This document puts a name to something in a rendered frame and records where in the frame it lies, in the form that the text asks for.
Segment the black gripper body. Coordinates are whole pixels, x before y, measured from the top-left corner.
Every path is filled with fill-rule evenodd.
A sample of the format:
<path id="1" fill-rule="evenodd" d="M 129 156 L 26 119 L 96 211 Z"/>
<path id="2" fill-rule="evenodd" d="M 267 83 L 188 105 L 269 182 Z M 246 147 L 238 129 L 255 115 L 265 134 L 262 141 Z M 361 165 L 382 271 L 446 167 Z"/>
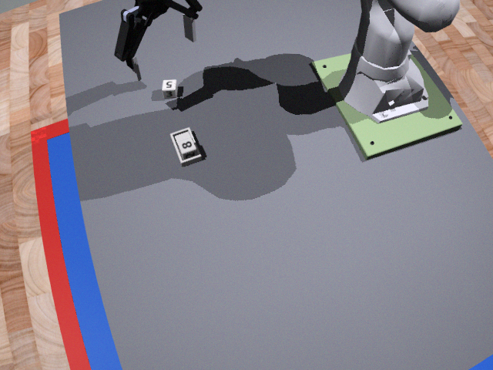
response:
<path id="1" fill-rule="evenodd" d="M 155 15 L 154 19 L 158 18 L 161 14 L 166 13 L 169 8 L 168 6 L 163 4 L 163 0 L 136 0 L 134 7 L 136 7 L 137 5 L 139 6 L 138 13 L 145 17 L 148 17 L 149 12 L 154 5 L 159 6 L 159 11 L 157 15 Z"/>

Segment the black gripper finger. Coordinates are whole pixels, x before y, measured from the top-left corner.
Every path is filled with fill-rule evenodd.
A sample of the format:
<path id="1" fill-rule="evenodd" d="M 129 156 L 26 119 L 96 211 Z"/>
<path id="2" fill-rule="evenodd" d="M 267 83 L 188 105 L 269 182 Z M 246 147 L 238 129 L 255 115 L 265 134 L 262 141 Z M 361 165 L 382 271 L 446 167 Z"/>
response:
<path id="1" fill-rule="evenodd" d="M 155 15 L 158 13 L 159 6 L 154 5 L 151 8 L 146 20 L 138 13 L 138 9 L 139 6 L 137 5 L 128 11 L 126 9 L 121 11 L 122 21 L 114 53 L 114 56 L 119 60 L 126 61 L 130 75 L 137 81 L 141 80 L 141 75 L 135 54 L 147 27 L 151 26 Z"/>
<path id="2" fill-rule="evenodd" d="M 189 9 L 187 9 L 186 7 L 180 4 L 177 4 L 176 2 L 174 3 L 171 0 L 163 0 L 164 5 L 169 6 L 170 8 L 173 8 L 183 13 L 185 37 L 188 40 L 195 42 L 196 41 L 195 19 L 199 17 L 197 12 L 198 11 L 200 12 L 203 7 L 197 0 L 186 0 L 186 2 L 190 6 Z"/>

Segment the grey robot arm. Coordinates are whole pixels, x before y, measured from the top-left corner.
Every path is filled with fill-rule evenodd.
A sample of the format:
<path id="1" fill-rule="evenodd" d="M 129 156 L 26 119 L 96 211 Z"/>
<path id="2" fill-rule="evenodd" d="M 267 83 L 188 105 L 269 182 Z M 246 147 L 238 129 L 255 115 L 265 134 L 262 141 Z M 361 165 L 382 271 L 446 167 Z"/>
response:
<path id="1" fill-rule="evenodd" d="M 438 32 L 459 9 L 460 0 L 361 0 L 351 61 L 338 86 L 344 102 L 378 123 L 428 109 L 424 80 L 409 59 L 414 26 Z"/>

